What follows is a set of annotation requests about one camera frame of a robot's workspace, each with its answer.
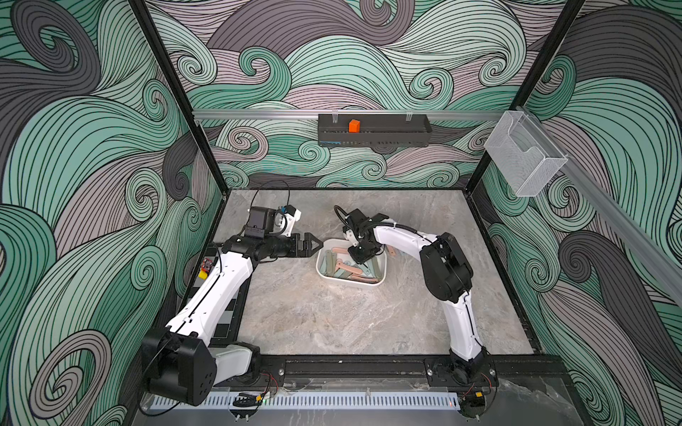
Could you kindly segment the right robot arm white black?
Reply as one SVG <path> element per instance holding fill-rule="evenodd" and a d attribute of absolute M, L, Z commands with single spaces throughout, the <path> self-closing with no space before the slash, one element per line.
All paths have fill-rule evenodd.
<path fill-rule="evenodd" d="M 481 342 L 472 307 L 474 272 L 456 237 L 450 233 L 426 234 L 396 223 L 384 214 L 368 217 L 359 209 L 334 211 L 352 246 L 348 253 L 363 264 L 384 248 L 399 250 L 417 259 L 424 285 L 442 303 L 449 329 L 449 358 L 454 380 L 467 387 L 488 376 L 489 352 Z"/>

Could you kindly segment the white storage box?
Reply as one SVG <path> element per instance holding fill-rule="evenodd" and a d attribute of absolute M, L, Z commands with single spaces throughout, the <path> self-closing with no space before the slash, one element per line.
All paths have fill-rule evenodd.
<path fill-rule="evenodd" d="M 376 288 L 385 281 L 386 277 L 386 254 L 382 251 L 378 256 L 365 264 L 356 264 L 349 256 L 347 249 L 351 242 L 343 239 L 328 239 L 317 253 L 315 269 L 323 280 L 329 283 L 344 284 L 357 288 Z M 337 269 L 346 269 L 352 273 L 374 277 L 379 280 L 378 284 L 353 282 L 352 280 L 339 280 L 333 275 Z"/>

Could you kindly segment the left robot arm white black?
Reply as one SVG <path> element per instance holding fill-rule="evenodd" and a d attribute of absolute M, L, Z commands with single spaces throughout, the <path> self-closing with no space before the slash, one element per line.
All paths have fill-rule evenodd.
<path fill-rule="evenodd" d="M 249 344 L 210 348 L 223 312 L 265 260 L 309 258 L 323 247 L 310 233 L 254 238 L 235 235 L 218 250 L 218 266 L 195 296 L 141 344 L 140 388 L 148 394 L 198 406 L 213 385 L 251 370 L 259 349 Z"/>

